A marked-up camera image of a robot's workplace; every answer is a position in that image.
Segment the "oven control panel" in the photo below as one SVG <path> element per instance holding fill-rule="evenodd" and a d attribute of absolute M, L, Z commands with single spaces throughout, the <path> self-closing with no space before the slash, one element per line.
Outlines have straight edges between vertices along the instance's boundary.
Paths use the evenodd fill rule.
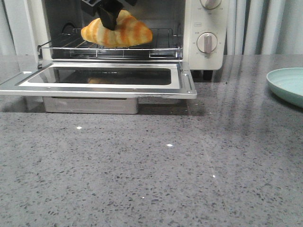
<path fill-rule="evenodd" d="M 229 0 L 187 0 L 184 60 L 191 70 L 221 68 Z"/>

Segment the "oven door glass window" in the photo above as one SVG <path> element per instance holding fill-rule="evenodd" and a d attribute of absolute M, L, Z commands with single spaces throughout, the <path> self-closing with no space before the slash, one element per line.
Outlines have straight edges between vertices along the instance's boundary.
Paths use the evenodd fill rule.
<path fill-rule="evenodd" d="M 180 88 L 177 68 L 48 67 L 20 86 Z"/>
<path fill-rule="evenodd" d="M 70 84 L 75 84 L 77 87 L 88 87 L 88 85 L 92 87 L 126 87 L 127 85 L 168 86 L 171 85 L 172 79 L 170 69 L 51 67 L 27 82 L 45 83 L 48 86 L 51 83 L 56 86 L 64 84 L 68 87 L 71 86 Z"/>

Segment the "oven foot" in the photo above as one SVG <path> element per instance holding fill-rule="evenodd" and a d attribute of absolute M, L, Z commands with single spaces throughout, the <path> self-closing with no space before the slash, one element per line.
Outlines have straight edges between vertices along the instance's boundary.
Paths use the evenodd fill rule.
<path fill-rule="evenodd" d="M 204 70 L 203 71 L 203 80 L 212 80 L 213 78 L 213 72 L 212 70 Z"/>
<path fill-rule="evenodd" d="M 212 80 L 213 72 L 213 70 L 192 70 L 191 75 L 194 82 L 203 82 Z"/>

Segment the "oven door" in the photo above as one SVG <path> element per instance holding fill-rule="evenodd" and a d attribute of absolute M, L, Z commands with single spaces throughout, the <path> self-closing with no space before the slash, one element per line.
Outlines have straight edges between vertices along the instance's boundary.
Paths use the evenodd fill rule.
<path fill-rule="evenodd" d="M 196 98 L 188 64 L 50 62 L 0 85 L 0 95 L 79 98 Z"/>

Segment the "black tongs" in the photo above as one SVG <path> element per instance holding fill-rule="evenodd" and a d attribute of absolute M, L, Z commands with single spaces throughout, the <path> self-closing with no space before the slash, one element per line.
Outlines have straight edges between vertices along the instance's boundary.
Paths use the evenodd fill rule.
<path fill-rule="evenodd" d="M 137 0 L 125 0 L 132 6 Z M 117 0 L 82 0 L 81 8 L 91 16 L 98 13 L 104 27 L 113 30 L 117 25 L 117 17 L 124 5 Z"/>

